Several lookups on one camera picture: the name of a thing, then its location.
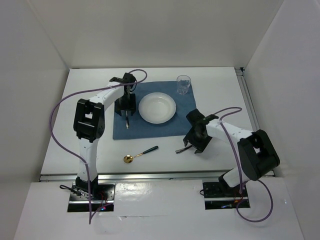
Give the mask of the silver fork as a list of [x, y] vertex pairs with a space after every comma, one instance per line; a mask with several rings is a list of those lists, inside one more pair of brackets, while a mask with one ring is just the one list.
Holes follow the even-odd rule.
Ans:
[[125, 125], [126, 125], [127, 129], [130, 128], [130, 120], [129, 120], [129, 112], [128, 111], [125, 112]]

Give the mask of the silver table knife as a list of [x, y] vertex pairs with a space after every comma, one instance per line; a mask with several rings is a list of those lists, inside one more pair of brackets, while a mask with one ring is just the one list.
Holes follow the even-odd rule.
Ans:
[[184, 147], [184, 148], [181, 148], [181, 149], [176, 150], [175, 153], [176, 153], [176, 154], [181, 154], [181, 153], [183, 153], [184, 151], [186, 151], [186, 150], [188, 150], [188, 149], [190, 149], [190, 148], [192, 148], [192, 147], [193, 147], [192, 145], [186, 146], [186, 147]]

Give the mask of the blue cloth napkin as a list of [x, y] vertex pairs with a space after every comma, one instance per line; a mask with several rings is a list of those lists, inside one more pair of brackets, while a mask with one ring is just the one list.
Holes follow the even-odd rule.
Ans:
[[175, 81], [145, 82], [134, 93], [136, 112], [129, 117], [129, 128], [124, 116], [114, 114], [114, 140], [184, 136], [191, 129], [186, 116], [197, 108], [192, 86], [179, 94]]

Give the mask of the white round plate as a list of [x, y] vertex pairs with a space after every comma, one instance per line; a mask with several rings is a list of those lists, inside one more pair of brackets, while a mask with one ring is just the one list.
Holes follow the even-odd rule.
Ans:
[[175, 115], [176, 108], [173, 98], [162, 92], [147, 94], [138, 105], [140, 116], [151, 124], [168, 122]]

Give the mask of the clear drinking glass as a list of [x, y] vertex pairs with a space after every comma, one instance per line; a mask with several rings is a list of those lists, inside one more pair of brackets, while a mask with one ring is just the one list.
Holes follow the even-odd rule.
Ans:
[[177, 83], [177, 92], [180, 95], [185, 95], [188, 93], [190, 85], [191, 85], [191, 78], [187, 75], [179, 75], [176, 79]]

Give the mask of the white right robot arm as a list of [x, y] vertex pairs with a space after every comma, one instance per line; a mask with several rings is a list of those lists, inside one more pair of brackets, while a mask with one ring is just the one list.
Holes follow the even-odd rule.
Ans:
[[219, 177], [218, 190], [223, 196], [230, 196], [236, 188], [242, 192], [246, 182], [258, 181], [280, 165], [280, 158], [264, 130], [245, 130], [224, 121], [241, 111], [241, 107], [227, 107], [205, 116], [195, 109], [186, 115], [191, 129], [183, 138], [185, 148], [192, 146], [195, 154], [201, 154], [212, 139], [231, 147], [236, 167]]

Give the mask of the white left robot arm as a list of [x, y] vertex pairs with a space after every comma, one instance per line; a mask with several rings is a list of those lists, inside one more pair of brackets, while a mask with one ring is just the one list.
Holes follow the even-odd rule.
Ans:
[[136, 78], [132, 73], [125, 73], [122, 78], [113, 77], [109, 81], [109, 89], [100, 91], [89, 99], [77, 102], [73, 129], [79, 139], [79, 155], [86, 161], [80, 162], [75, 180], [77, 188], [88, 200], [99, 195], [97, 150], [98, 142], [105, 131], [105, 111], [114, 105], [119, 116], [125, 114], [126, 126], [129, 116], [136, 112], [136, 95], [132, 88], [136, 86]]

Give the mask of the aluminium rail frame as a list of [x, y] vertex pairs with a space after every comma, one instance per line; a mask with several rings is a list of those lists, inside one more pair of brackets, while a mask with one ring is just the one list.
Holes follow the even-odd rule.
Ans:
[[[79, 159], [73, 153], [79, 151], [79, 141], [73, 129], [77, 101], [95, 95], [95, 89], [107, 85], [112, 77], [121, 77], [124, 68], [110, 69], [72, 69], [67, 77], [63, 96], [55, 120], [53, 132], [55, 139], [49, 142], [41, 170], [42, 179], [54, 176], [71, 176], [78, 172]], [[242, 129], [254, 130], [251, 123], [251, 110], [246, 107], [233, 67], [184, 67], [184, 68], [146, 68], [136, 72], [138, 80], [148, 82], [175, 81], [179, 75], [191, 78], [191, 86], [196, 107], [204, 115], [213, 114], [227, 107], [241, 107], [242, 111], [225, 118], [227, 123]], [[193, 149], [176, 154], [183, 147], [182, 136], [144, 138], [136, 140], [113, 140], [114, 109], [105, 113], [105, 131], [98, 142], [97, 170], [100, 175], [111, 174], [169, 174], [182, 172], [228, 171], [236, 166], [229, 144], [212, 139], [201, 154]], [[126, 155], [135, 156], [154, 146], [158, 150], [144, 154], [131, 163], [125, 163]]]

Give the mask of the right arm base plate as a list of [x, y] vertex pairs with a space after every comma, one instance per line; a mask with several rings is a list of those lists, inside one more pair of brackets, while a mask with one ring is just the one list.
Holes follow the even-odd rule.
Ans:
[[199, 194], [204, 197], [206, 210], [250, 208], [250, 201], [246, 187], [239, 193], [239, 187], [224, 188], [220, 182], [203, 182]]

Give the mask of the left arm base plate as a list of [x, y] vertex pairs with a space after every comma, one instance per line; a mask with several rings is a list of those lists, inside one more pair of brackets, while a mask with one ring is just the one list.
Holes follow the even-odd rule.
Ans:
[[[76, 187], [74, 183], [66, 190], [70, 191], [68, 213], [89, 212], [89, 194], [87, 191]], [[99, 212], [113, 212], [115, 190], [116, 185], [114, 183], [98, 185], [97, 191], [90, 197], [92, 212], [97, 209], [99, 209]]]

